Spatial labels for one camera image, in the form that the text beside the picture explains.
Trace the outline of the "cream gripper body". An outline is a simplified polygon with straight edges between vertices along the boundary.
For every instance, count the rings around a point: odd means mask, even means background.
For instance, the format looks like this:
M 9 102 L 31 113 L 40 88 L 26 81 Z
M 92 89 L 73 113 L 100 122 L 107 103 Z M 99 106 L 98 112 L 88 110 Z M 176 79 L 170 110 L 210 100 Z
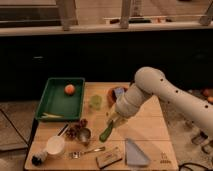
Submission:
M 121 116 L 116 110 L 115 106 L 112 106 L 106 113 L 107 124 L 112 123 L 114 128 L 117 128 L 127 122 L 127 119 Z

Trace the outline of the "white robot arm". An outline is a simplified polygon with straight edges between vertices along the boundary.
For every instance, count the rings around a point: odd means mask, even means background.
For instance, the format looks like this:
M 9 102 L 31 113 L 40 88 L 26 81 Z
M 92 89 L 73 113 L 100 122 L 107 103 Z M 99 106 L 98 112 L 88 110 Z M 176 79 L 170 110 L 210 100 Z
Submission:
M 114 127 L 124 124 L 152 95 L 175 105 L 188 120 L 213 138 L 213 105 L 175 87 L 161 70 L 152 67 L 142 67 L 135 73 L 134 83 L 107 112 L 107 123 L 113 122 Z

